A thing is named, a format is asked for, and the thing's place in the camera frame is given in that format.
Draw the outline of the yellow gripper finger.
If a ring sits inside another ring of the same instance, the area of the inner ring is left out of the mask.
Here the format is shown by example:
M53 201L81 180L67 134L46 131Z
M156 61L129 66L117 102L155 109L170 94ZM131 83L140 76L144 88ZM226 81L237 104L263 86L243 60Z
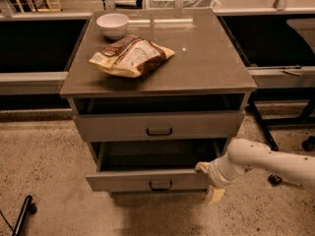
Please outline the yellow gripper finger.
M210 203L211 204L216 204L218 203L222 197L224 196L225 193L225 188L219 188L212 186L211 187L211 198L210 198Z
M208 174L210 172L210 162L198 162L195 166L195 170Z

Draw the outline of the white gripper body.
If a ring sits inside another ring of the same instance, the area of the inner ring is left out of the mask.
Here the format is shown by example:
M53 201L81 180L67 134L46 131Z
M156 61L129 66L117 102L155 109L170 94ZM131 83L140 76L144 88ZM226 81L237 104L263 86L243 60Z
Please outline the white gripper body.
M236 178L236 171L229 158L223 156L210 162L209 177L216 187L224 187Z

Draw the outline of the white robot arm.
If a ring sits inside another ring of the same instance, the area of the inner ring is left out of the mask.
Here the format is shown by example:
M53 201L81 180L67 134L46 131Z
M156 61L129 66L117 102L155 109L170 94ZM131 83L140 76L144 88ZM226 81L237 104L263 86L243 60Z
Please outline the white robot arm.
M211 204L218 203L224 187L254 169L264 169L309 192L315 192L315 157L272 151L267 145L246 139L233 139L224 156L198 162L196 171L210 179Z

